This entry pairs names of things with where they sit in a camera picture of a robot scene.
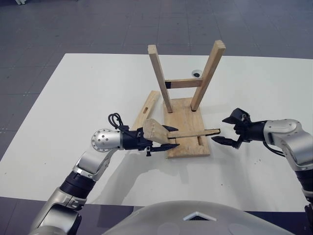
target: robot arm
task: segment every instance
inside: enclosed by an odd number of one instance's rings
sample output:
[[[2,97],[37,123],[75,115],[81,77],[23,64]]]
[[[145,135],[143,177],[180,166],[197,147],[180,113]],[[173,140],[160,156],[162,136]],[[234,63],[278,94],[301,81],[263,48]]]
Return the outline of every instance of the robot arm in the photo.
[[[29,235],[75,235],[82,219],[78,211],[83,208],[88,194],[117,150],[146,150],[147,156],[150,156],[151,152],[166,151],[179,145],[163,144],[153,147],[152,141],[144,139],[142,128],[129,131],[119,114],[110,115],[109,122],[118,130],[101,129],[92,135],[89,149],[47,200],[33,221]],[[173,127],[165,128],[169,131],[177,130]]]
[[[310,202],[305,207],[310,224],[313,214],[313,137],[302,129],[301,123],[293,119],[251,122],[250,115],[237,108],[223,122],[234,124],[237,141],[216,136],[212,140],[223,145],[239,148],[242,142],[262,141],[275,154],[286,157],[302,185],[302,191]],[[282,149],[278,151],[268,145]]]

